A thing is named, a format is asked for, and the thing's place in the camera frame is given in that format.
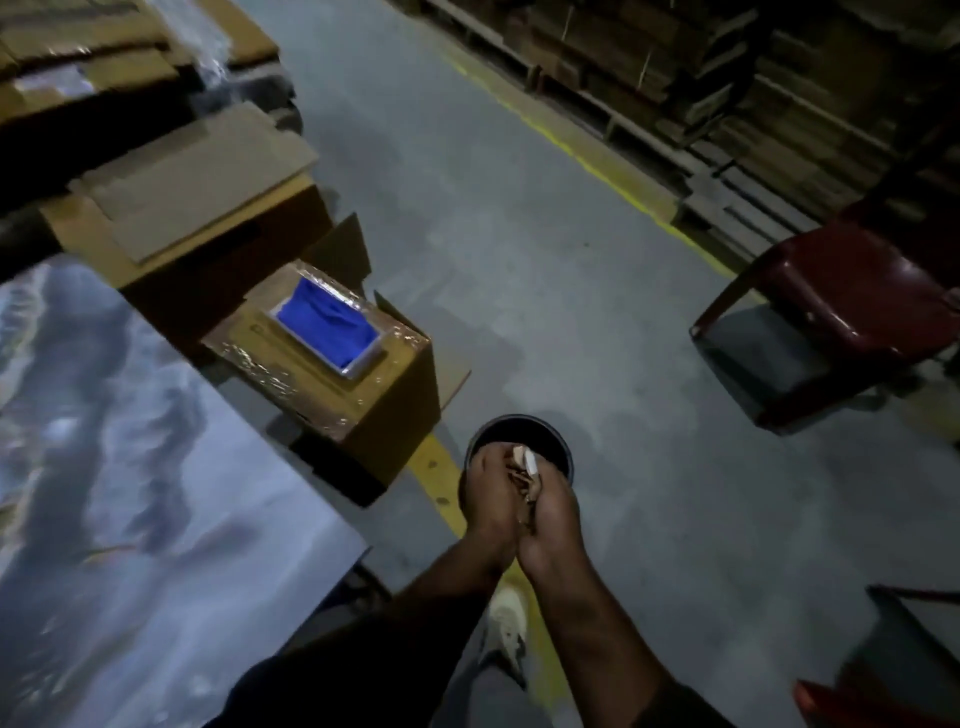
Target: debris in hands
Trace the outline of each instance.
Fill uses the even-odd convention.
[[[530,506],[527,509],[527,519],[523,522],[528,527],[533,526],[533,509],[543,489],[540,482],[540,472],[537,469],[537,456],[523,445],[514,446],[512,457],[507,458],[507,473],[523,496],[523,501]]]

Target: hand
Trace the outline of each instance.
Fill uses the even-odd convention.
[[[531,583],[543,587],[588,567],[589,559],[573,489],[552,463],[539,456],[537,468],[543,489],[534,509],[533,528],[524,530],[517,556]]]
[[[503,569],[516,557],[523,526],[520,517],[527,506],[507,475],[506,457],[513,445],[491,443],[473,456],[464,473],[461,507],[467,518],[467,533],[482,537],[496,548]]]

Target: chair leg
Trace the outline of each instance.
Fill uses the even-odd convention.
[[[743,273],[733,279],[730,285],[724,288],[723,293],[717,296],[716,301],[711,303],[703,315],[697,319],[697,322],[690,327],[690,337],[696,341],[707,333],[707,329],[713,326],[717,319],[756,286],[772,261],[773,258],[769,255],[761,255]]]
[[[798,384],[770,402],[756,417],[756,424],[774,431],[783,429],[882,384],[896,373],[893,369],[881,370],[869,365],[831,370]]]

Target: person's right hand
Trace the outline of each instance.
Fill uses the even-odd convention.
[[[573,489],[552,463],[539,456],[537,468],[543,489],[534,508],[533,528],[520,537],[517,558],[534,587],[541,587],[588,560]]]

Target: wooden pallet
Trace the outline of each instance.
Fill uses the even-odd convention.
[[[798,232],[820,227],[700,138],[709,126],[678,144],[644,129],[589,92],[551,78],[508,47],[498,31],[448,0],[395,1],[672,189],[679,201],[674,224],[685,228],[695,221],[698,230],[707,230],[732,254],[734,267],[746,265]]]

